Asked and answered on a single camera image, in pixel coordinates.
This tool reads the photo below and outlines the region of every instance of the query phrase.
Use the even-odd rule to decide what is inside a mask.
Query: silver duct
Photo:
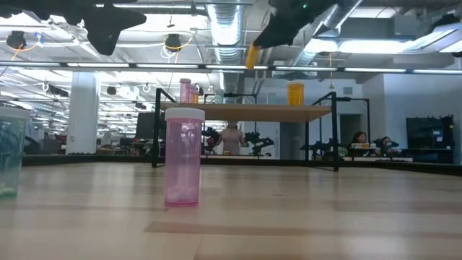
[[[219,46],[239,45],[243,37],[244,7],[233,4],[208,4],[210,30],[214,44]],[[243,50],[233,48],[216,48],[215,56],[219,64],[242,64]],[[243,86],[239,83],[240,74],[223,73],[222,81],[225,92],[242,93]]]
[[[361,4],[362,0],[340,0],[340,4],[334,5],[327,12],[326,18],[321,22],[321,26],[314,32],[314,35],[320,35],[329,30],[339,29],[348,19],[352,12]],[[313,62],[317,53],[311,53],[303,50],[294,60],[293,66],[308,66]]]

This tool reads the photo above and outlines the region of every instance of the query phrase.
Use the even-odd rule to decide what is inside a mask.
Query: ceiling
[[[203,0],[195,1],[197,4],[217,3],[217,1]],[[238,1],[227,0],[227,2],[248,4],[245,5],[244,41],[240,48],[248,48],[252,41],[258,36],[267,23],[270,14],[270,6],[267,0]],[[138,1],[137,4],[158,4],[165,3],[165,0]],[[362,37],[368,31],[376,33],[372,23],[358,27],[358,19],[369,19],[375,21],[377,26],[393,25],[394,30],[403,26],[404,23],[414,23],[415,33],[406,35],[408,40],[415,40],[422,36],[422,30],[427,29],[432,19],[447,11],[454,9],[460,4],[460,0],[364,0],[361,6],[356,9],[349,20],[342,27],[349,37]],[[19,52],[14,58],[15,61],[70,61],[70,62],[129,62],[129,63],[182,63],[182,64],[213,64],[216,62],[214,49],[216,44],[212,40],[208,17],[184,14],[150,14],[149,8],[139,8],[140,12],[147,13],[147,22],[143,25],[127,29],[121,33],[112,56],[102,56],[88,43],[87,31],[83,25],[70,26],[65,23],[62,17],[51,17],[49,21],[41,21],[33,13],[22,13],[11,19],[0,19],[0,60],[11,60],[15,50],[10,49],[6,43],[6,37],[12,30],[24,30],[27,46],[33,47],[37,43],[36,33],[40,33],[43,43],[38,43],[31,51]],[[167,57],[163,51],[163,41],[169,33],[180,35],[182,43],[189,43],[178,55]],[[280,46],[265,52],[260,63],[272,64],[275,61],[288,63],[304,49],[306,39],[302,31],[296,38],[293,46]],[[415,66],[430,67],[437,64],[438,67],[445,67],[452,59],[450,54],[444,53],[419,54],[414,62]],[[394,54],[366,54],[366,53],[341,53],[335,52],[331,55],[319,54],[315,62],[319,66],[376,66],[376,67],[400,67],[398,61],[402,60],[399,55]],[[329,74],[320,73],[317,78],[325,79]],[[341,74],[338,77],[347,79],[361,79],[362,74]],[[100,80],[103,84],[102,98],[107,100],[120,100],[125,97],[109,96],[106,89],[109,86],[125,86],[141,88],[149,85],[151,91],[139,91],[140,100],[153,100],[154,89],[162,87],[171,95],[179,96],[179,81],[182,78],[192,79],[193,83],[202,86],[209,91],[209,86],[220,84],[219,73],[192,74],[192,73],[167,73],[167,72],[100,72]],[[71,71],[41,71],[8,68],[0,79],[0,91],[9,93],[19,98],[54,98],[43,91],[43,83],[71,90]],[[35,108],[48,108],[38,114],[49,114],[50,111],[59,111],[66,115],[69,107],[67,102],[60,103],[33,103]],[[101,105],[101,111],[138,111],[132,104]]]

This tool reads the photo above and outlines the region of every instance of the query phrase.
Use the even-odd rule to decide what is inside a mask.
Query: white column
[[[100,90],[96,73],[73,73],[66,154],[96,153]]]

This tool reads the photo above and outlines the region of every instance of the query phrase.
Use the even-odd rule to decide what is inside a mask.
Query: wooden tabletop
[[[163,103],[161,109],[197,108],[205,111],[206,120],[310,122],[331,112],[330,106],[318,105],[241,105]]]

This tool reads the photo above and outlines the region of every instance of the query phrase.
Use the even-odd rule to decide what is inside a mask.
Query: wooden shelf
[[[197,108],[205,111],[206,120],[310,122],[331,112],[330,106],[318,105],[239,105],[163,103],[161,109]]]

